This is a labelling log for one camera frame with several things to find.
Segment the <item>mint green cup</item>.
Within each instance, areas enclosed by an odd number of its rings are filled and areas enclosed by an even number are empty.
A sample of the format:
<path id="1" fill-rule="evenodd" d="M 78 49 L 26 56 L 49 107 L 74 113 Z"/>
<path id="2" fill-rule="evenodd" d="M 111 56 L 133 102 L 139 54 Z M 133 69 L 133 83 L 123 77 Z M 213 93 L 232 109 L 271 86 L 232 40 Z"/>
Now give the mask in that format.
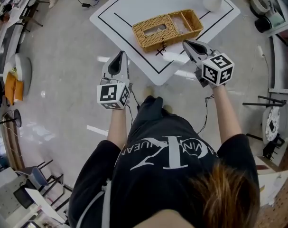
<path id="1" fill-rule="evenodd" d="M 284 18 L 278 12 L 269 11 L 267 18 L 273 28 L 285 22 Z"/>

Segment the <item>round speckled side table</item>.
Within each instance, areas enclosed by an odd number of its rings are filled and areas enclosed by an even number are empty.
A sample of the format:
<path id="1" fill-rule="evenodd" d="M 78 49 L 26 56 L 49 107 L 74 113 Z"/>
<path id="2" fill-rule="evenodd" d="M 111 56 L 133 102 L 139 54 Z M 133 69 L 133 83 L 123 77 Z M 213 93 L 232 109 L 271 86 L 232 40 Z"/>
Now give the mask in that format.
<path id="1" fill-rule="evenodd" d="M 242 103 L 242 106 L 249 111 L 246 135 L 254 156 L 272 160 L 273 155 L 278 154 L 279 149 L 285 144 L 282 133 L 284 114 L 281 111 L 286 104 L 286 100 L 261 95 L 256 102 Z"/>

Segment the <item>black pot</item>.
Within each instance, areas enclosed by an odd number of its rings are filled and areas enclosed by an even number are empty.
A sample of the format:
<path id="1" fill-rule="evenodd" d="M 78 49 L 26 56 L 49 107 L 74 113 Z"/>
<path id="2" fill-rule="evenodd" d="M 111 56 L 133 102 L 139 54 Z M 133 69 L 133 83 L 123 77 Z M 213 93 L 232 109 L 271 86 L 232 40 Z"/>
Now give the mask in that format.
<path id="1" fill-rule="evenodd" d="M 254 25 L 259 33 L 264 33 L 272 29 L 272 23 L 266 16 L 258 18 L 254 22 Z"/>

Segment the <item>woven wicker basket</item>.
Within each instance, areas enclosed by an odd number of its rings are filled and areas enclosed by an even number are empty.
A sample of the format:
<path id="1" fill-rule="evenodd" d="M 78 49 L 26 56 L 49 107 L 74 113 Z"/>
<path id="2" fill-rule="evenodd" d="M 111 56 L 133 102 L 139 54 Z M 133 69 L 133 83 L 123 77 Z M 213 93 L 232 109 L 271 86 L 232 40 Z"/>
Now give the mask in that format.
<path id="1" fill-rule="evenodd" d="M 158 15 L 132 26 L 139 46 L 146 53 L 196 38 L 203 29 L 192 9 Z"/>

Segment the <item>person's black trousers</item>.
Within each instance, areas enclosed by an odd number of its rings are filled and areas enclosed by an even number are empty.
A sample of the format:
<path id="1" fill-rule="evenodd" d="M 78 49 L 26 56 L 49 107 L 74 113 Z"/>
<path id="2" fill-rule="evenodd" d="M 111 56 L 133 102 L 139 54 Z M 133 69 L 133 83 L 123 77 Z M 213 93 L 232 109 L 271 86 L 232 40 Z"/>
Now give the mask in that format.
<path id="1" fill-rule="evenodd" d="M 138 108 L 128 140 L 162 136 L 194 137 L 197 133 L 186 119 L 165 110 L 161 97 L 148 96 Z"/>

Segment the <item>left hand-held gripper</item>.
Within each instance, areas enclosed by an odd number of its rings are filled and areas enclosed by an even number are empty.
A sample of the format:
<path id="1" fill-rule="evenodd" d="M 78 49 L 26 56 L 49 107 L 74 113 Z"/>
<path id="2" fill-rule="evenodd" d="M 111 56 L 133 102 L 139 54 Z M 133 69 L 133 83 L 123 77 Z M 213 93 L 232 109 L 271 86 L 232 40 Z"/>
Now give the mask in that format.
<path id="1" fill-rule="evenodd" d="M 108 110 L 124 109 L 130 96 L 127 54 L 120 51 L 111 57 L 102 68 L 102 76 L 97 86 L 97 103 Z"/>

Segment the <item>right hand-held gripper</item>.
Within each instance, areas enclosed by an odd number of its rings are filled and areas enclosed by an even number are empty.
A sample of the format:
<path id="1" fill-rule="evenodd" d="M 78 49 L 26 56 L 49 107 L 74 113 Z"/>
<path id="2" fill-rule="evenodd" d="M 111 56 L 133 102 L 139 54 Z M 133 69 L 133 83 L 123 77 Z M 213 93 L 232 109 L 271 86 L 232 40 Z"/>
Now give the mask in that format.
<path id="1" fill-rule="evenodd" d="M 184 40 L 183 49 L 196 63 L 198 70 L 195 74 L 202 87 L 225 85 L 231 79 L 235 64 L 225 53 L 211 55 L 214 50 L 207 43 L 195 39 Z"/>

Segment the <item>white table with black lines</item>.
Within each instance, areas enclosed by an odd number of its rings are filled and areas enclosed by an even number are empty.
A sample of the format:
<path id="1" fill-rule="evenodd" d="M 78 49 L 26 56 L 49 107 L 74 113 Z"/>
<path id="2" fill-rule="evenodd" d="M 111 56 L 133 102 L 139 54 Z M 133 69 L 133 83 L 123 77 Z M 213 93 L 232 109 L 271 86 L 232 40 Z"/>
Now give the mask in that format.
<path id="1" fill-rule="evenodd" d="M 109 0 L 91 17 L 90 21 L 125 51 L 131 61 L 155 84 L 164 84 L 183 63 L 164 60 L 163 54 L 171 52 L 185 55 L 181 43 L 145 53 L 139 46 L 132 26 L 149 18 L 192 9 L 200 19 L 204 29 L 197 40 L 209 43 L 239 14 L 239 8 L 230 0 L 222 0 L 218 11 L 205 9 L 203 0 Z"/>

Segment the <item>wooden pegboard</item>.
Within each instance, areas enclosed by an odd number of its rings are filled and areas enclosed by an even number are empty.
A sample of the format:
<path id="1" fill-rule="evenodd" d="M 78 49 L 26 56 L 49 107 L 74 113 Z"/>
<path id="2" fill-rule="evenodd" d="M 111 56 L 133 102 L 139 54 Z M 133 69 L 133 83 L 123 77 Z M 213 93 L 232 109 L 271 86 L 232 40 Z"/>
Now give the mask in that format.
<path id="1" fill-rule="evenodd" d="M 279 167 L 288 169 L 288 146 Z M 274 205 L 261 208 L 254 228 L 288 228 L 288 178 L 276 195 Z"/>

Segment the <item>white beanbag seat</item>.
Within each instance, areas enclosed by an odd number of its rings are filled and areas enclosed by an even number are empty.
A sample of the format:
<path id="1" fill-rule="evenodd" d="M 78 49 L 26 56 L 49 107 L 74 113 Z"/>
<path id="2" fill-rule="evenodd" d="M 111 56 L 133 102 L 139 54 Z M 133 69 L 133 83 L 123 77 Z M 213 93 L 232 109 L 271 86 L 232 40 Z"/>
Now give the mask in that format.
<path id="1" fill-rule="evenodd" d="M 11 72 L 16 80 L 24 82 L 23 97 L 27 96 L 32 75 L 30 59 L 21 53 L 14 54 L 4 66 L 4 84 L 6 82 L 8 72 Z"/>

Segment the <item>small white side table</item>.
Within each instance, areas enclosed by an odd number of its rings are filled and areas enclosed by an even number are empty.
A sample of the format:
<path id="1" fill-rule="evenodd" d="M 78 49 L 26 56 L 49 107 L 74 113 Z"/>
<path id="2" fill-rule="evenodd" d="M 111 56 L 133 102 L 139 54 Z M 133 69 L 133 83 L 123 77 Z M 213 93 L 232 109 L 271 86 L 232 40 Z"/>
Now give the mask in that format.
<path id="1" fill-rule="evenodd" d="M 53 218 L 60 224 L 65 223 L 65 220 L 48 204 L 38 190 L 25 188 L 25 191 L 47 216 Z"/>

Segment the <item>grey woven basket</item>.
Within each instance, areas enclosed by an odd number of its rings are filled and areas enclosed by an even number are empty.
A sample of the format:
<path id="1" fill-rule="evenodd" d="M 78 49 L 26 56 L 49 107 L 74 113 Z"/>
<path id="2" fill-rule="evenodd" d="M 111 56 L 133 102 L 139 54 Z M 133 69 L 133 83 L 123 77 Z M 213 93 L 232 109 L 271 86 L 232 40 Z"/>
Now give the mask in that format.
<path id="1" fill-rule="evenodd" d="M 258 15 L 264 15 L 270 10 L 270 0 L 250 0 L 251 9 Z"/>

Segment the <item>person's right forearm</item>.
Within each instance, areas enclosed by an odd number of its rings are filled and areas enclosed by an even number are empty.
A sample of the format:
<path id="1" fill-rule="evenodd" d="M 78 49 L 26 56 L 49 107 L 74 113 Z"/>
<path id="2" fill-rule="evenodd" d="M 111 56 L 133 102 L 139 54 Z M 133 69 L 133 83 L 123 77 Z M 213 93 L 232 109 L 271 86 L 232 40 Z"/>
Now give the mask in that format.
<path id="1" fill-rule="evenodd" d="M 213 88 L 213 95 L 217 111 L 221 143 L 224 143 L 233 136 L 241 134 L 242 130 L 225 86 L 220 85 Z"/>

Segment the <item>orange cushion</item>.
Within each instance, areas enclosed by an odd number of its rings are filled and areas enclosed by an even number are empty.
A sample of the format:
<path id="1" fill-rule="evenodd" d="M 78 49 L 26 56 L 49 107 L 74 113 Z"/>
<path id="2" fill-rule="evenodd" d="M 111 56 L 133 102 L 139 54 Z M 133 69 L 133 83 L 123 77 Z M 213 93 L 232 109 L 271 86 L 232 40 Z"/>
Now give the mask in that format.
<path id="1" fill-rule="evenodd" d="M 24 82 L 17 80 L 15 83 L 14 101 L 23 101 Z"/>
<path id="2" fill-rule="evenodd" d="M 5 97 L 8 99 L 11 105 L 14 105 L 14 94 L 16 86 L 16 78 L 11 72 L 8 72 L 5 82 Z"/>

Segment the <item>blue chair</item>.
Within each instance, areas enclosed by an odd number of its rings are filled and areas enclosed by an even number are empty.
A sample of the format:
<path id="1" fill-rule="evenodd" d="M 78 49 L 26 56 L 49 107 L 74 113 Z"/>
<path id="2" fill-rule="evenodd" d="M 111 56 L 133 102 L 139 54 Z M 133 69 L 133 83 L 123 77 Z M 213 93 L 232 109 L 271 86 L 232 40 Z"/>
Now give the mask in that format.
<path id="1" fill-rule="evenodd" d="M 40 186 L 38 191 L 42 191 L 44 187 L 47 189 L 42 194 L 45 197 L 57 184 L 62 185 L 64 187 L 64 175 L 61 174 L 59 177 L 51 176 L 51 178 L 46 178 L 42 172 L 42 169 L 51 164 L 53 160 L 49 160 L 47 162 L 42 162 L 37 166 L 25 167 L 19 171 L 15 171 L 18 175 L 25 175 L 27 178 L 33 177 L 35 182 Z"/>

